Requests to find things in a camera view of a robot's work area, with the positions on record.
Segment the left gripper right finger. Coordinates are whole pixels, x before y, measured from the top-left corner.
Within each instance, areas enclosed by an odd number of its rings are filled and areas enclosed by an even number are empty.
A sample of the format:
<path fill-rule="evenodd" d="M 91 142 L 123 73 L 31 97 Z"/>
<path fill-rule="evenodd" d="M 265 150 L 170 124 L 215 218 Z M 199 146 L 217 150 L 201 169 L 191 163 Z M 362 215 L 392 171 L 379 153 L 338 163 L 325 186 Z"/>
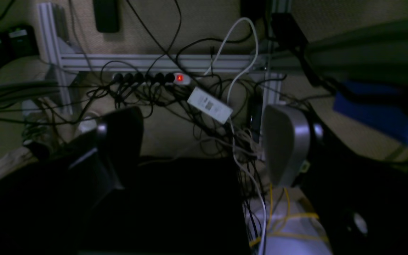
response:
<path fill-rule="evenodd" d="M 269 105 L 262 142 L 269 179 L 297 185 L 335 255 L 408 255 L 408 174 L 357 155 L 311 111 Z"/>

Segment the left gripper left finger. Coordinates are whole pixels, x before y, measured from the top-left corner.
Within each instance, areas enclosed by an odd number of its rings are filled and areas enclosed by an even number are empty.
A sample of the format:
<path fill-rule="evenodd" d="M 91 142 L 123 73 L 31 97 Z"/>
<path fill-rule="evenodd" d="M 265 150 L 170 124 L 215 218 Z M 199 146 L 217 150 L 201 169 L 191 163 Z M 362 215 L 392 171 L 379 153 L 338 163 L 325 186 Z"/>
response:
<path fill-rule="evenodd" d="M 1 178 L 0 255 L 76 253 L 92 210 L 131 184 L 143 132 L 140 108 L 113 111 L 47 160 Z"/>

